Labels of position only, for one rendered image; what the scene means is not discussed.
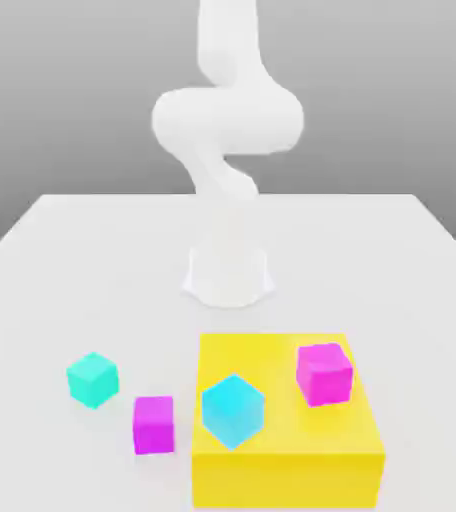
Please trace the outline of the small pink cube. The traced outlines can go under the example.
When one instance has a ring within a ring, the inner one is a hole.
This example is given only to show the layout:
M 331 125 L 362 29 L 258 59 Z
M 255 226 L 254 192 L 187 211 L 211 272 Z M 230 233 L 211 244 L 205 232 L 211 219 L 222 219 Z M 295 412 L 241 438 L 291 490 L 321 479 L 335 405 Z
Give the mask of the small pink cube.
M 348 402 L 353 378 L 353 365 L 338 343 L 299 347 L 296 381 L 309 407 Z

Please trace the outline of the small purple cube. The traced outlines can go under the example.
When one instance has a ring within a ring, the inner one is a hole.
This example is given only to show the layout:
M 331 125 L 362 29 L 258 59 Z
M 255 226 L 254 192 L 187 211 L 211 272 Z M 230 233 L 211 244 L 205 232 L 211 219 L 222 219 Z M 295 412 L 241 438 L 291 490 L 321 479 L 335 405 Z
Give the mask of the small purple cube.
M 143 396 L 134 402 L 132 432 L 136 455 L 175 450 L 173 398 Z

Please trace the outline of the small cyan cube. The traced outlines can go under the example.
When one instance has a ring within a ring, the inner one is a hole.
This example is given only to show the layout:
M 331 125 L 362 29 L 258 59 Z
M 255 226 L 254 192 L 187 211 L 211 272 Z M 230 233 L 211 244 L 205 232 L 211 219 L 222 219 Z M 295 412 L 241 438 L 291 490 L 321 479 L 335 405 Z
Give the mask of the small cyan cube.
M 237 374 L 201 393 L 203 426 L 228 450 L 263 429 L 265 395 Z

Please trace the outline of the large yellow box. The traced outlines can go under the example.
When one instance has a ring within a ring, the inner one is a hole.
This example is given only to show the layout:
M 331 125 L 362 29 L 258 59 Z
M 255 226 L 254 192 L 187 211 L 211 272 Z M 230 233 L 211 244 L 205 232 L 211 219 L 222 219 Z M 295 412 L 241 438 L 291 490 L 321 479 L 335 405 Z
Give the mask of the large yellow box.
M 341 333 L 208 333 L 199 341 L 196 392 L 240 376 L 265 397 L 263 428 L 230 450 L 202 420 L 192 430 L 192 503 L 203 509 L 372 509 L 385 449 L 359 377 L 346 403 L 310 407 L 296 381 L 298 349 Z

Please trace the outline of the small turquoise cube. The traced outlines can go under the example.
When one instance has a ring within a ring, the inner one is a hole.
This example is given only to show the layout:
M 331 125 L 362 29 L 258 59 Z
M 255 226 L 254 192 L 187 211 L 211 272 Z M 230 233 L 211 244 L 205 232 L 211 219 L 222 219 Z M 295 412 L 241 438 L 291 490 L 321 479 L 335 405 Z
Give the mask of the small turquoise cube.
M 70 395 L 86 407 L 97 409 L 119 392 L 115 363 L 91 352 L 66 369 Z

